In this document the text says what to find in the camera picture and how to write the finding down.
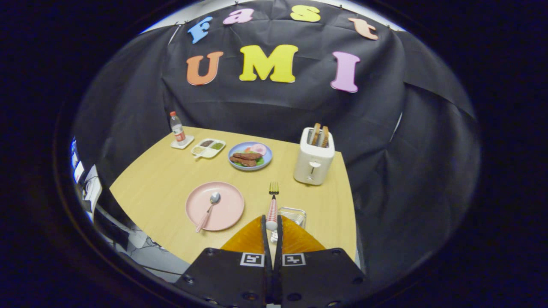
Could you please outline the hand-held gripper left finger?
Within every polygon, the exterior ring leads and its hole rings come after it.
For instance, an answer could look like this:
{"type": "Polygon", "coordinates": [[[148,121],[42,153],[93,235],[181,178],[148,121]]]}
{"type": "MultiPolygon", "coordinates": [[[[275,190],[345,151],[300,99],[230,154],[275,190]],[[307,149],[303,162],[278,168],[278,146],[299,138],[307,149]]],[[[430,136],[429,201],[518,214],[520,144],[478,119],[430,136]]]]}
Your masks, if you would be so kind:
{"type": "Polygon", "coordinates": [[[265,308],[273,275],[265,221],[261,215],[222,248],[204,249],[175,287],[217,308],[265,308]]]}

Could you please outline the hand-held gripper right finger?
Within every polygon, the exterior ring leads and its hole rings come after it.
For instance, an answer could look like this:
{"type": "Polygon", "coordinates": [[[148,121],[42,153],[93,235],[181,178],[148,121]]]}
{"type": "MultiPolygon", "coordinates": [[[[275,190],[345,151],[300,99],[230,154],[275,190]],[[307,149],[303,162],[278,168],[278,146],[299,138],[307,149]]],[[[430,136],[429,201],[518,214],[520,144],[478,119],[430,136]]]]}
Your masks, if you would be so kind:
{"type": "Polygon", "coordinates": [[[309,250],[311,236],[278,216],[274,303],[283,308],[344,308],[372,293],[372,283],[342,248],[309,250]]]}

